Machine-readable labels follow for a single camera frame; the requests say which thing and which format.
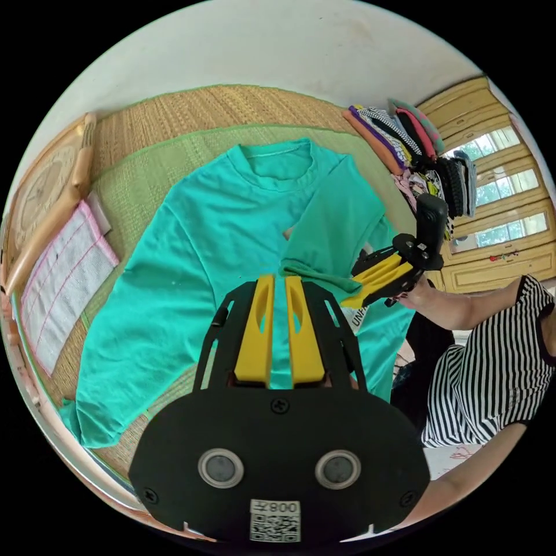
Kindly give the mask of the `person's right hand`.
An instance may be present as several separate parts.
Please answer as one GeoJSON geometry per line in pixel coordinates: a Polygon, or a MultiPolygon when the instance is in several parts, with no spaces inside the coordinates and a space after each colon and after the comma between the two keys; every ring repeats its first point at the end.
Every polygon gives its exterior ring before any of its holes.
{"type": "Polygon", "coordinates": [[[409,310],[420,312],[438,293],[434,284],[426,277],[421,276],[413,289],[404,291],[391,297],[390,301],[399,303],[409,310]]]}

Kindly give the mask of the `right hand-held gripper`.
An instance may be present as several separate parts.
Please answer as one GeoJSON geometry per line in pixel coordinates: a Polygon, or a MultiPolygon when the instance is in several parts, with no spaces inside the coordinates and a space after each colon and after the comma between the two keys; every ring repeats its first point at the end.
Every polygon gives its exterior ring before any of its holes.
{"type": "MultiPolygon", "coordinates": [[[[353,281],[361,288],[347,297],[342,308],[364,308],[380,299],[410,291],[420,277],[443,266],[440,249],[428,247],[417,238],[401,233],[390,247],[359,258],[352,269],[353,281]]],[[[390,307],[393,301],[385,302],[390,307]]]]}

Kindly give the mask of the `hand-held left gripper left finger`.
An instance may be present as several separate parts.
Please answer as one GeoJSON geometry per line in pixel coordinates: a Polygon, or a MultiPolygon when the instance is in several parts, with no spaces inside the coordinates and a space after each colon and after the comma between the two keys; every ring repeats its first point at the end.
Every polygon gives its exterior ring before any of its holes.
{"type": "Polygon", "coordinates": [[[269,383],[275,277],[261,275],[255,285],[234,370],[239,383],[269,383]]]}

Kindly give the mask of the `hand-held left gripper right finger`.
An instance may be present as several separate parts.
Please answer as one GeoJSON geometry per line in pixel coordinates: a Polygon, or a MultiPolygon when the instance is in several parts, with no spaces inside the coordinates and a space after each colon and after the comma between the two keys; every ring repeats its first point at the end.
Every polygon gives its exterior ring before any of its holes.
{"type": "Polygon", "coordinates": [[[292,383],[321,383],[324,366],[302,280],[298,276],[288,276],[284,284],[292,383]]]}

